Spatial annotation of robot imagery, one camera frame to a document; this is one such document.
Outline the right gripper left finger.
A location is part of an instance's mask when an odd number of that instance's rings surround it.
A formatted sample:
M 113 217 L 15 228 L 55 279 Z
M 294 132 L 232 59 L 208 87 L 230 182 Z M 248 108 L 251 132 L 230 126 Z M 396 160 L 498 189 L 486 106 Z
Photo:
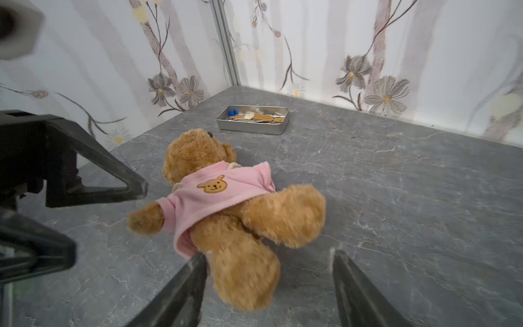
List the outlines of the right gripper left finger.
M 197 326 L 207 278 L 206 256 L 197 253 L 127 327 Z

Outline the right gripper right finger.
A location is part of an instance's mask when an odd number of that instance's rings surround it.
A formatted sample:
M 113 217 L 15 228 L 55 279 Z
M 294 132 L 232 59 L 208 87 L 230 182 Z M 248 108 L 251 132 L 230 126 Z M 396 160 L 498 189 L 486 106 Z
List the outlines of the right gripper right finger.
M 411 326 L 341 249 L 331 249 L 331 268 L 341 326 Z

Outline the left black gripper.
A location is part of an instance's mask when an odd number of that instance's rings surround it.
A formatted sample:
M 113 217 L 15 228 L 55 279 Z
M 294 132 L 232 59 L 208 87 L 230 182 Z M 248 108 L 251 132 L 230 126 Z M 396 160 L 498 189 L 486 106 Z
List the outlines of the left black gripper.
M 52 115 L 1 113 L 1 283 L 72 268 L 77 245 L 19 214 L 17 200 L 46 192 L 49 208 L 141 200 L 148 182 L 79 124 Z

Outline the brown teddy bear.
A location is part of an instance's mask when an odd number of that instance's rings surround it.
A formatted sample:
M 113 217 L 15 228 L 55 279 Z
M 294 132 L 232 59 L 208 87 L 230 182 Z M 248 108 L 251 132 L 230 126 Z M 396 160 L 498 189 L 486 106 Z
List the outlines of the brown teddy bear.
M 169 145 L 162 172 L 173 192 L 184 177 L 222 161 L 238 164 L 234 148 L 192 129 Z M 241 311 L 260 311 L 271 304 L 281 272 L 278 257 L 263 240 L 301 248 L 321 234 L 325 220 L 325 197 L 312 185 L 292 185 L 209 215 L 189 229 L 189 236 L 210 263 L 220 299 Z M 164 232 L 164 221 L 155 200 L 130 213 L 127 226 L 150 236 Z

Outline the pink fleece bear hoodie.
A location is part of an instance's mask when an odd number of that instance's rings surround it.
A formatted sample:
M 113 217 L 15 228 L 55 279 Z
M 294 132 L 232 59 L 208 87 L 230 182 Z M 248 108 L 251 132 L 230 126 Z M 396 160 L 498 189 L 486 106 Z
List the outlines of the pink fleece bear hoodie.
M 162 230 L 174 234 L 174 249 L 190 259 L 197 253 L 189 236 L 193 225 L 223 209 L 274 192 L 268 162 L 242 167 L 222 161 L 184 177 L 169 196 L 156 203 L 165 219 Z

